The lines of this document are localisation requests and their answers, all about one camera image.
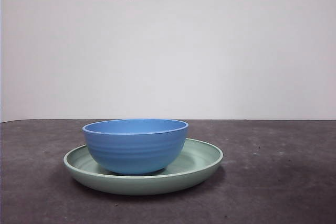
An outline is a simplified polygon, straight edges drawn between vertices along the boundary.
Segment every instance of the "dark countertop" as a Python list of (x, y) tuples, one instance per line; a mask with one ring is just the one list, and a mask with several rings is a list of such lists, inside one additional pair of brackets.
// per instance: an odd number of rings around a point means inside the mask
[(207, 181), (120, 196), (82, 186), (62, 158), (98, 120), (1, 124), (1, 223), (336, 223), (336, 121), (186, 120), (221, 148)]

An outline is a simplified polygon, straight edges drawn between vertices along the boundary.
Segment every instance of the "bowl rim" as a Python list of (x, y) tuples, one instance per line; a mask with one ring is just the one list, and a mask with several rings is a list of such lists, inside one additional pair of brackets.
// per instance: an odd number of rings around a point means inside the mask
[[(98, 131), (91, 131), (88, 130), (87, 127), (94, 125), (94, 124), (99, 124), (103, 122), (114, 122), (114, 121), (132, 121), (132, 120), (160, 120), (160, 121), (174, 121), (174, 122), (180, 122), (183, 123), (184, 126), (172, 130), (166, 130), (166, 131), (150, 131), (150, 132), (140, 132), (140, 133), (118, 133), (118, 132), (98, 132)], [(84, 125), (82, 130), (87, 133), (92, 133), (92, 134), (100, 134), (100, 135), (151, 135), (151, 134), (161, 134), (161, 133), (168, 133), (168, 132), (174, 132), (174, 131), (180, 131), (189, 126), (188, 123), (180, 120), (174, 120), (174, 119), (157, 119), (157, 118), (132, 118), (132, 119), (115, 119), (115, 120), (107, 120), (107, 121), (99, 121), (99, 122), (94, 122), (94, 123), (89, 123), (87, 125)]]

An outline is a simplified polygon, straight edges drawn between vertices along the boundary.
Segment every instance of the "blue bowl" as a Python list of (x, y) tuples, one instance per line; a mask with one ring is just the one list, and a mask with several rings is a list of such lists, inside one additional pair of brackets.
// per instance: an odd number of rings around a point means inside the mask
[(146, 174), (173, 162), (181, 152), (188, 124), (167, 119), (124, 119), (83, 127), (93, 159), (120, 174)]

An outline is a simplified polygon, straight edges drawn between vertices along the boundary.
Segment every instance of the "plate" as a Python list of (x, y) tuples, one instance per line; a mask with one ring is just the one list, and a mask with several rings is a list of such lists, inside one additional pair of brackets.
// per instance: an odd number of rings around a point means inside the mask
[(141, 176), (120, 175), (102, 168), (86, 145), (68, 152), (64, 164), (71, 176), (92, 189), (120, 195), (171, 193), (195, 186), (219, 167), (222, 151), (209, 143), (187, 138), (180, 155), (166, 168)]

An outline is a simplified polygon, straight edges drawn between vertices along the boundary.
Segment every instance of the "plate rim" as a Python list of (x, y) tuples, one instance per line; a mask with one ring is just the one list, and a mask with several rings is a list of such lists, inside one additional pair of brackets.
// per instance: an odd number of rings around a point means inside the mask
[(223, 159), (224, 154), (223, 154), (222, 150), (220, 148), (218, 148), (217, 146), (215, 146), (213, 144), (210, 144), (208, 142), (204, 142), (204, 141), (201, 141), (201, 140), (196, 140), (196, 139), (193, 139), (193, 138), (186, 138), (186, 140), (191, 140), (191, 141), (195, 141), (195, 142), (199, 142), (199, 143), (211, 146), (212, 148), (216, 149), (219, 152), (219, 158), (215, 162), (213, 162), (213, 163), (211, 163), (207, 166), (204, 166), (200, 169), (194, 169), (194, 170), (189, 170), (189, 171), (186, 171), (186, 172), (173, 173), (173, 174), (153, 175), (153, 176), (148, 176), (148, 175), (147, 176), (121, 176), (121, 175), (99, 174), (99, 173), (92, 173), (92, 172), (87, 172), (85, 170), (78, 169), (78, 168), (70, 165), (69, 162), (67, 161), (67, 158), (71, 153), (77, 151), (78, 149), (81, 149), (81, 148), (84, 148), (84, 147), (87, 146), (86, 144), (84, 144), (84, 145), (78, 146), (78, 147), (68, 151), (63, 157), (63, 162), (64, 162), (65, 166), (67, 168), (71, 169), (71, 170), (74, 170), (74, 171), (82, 173), (82, 174), (94, 176), (94, 177), (114, 178), (114, 179), (156, 179), (156, 178), (167, 178), (167, 177), (175, 177), (175, 176), (197, 173), (197, 172), (207, 170), (207, 169), (217, 165)]

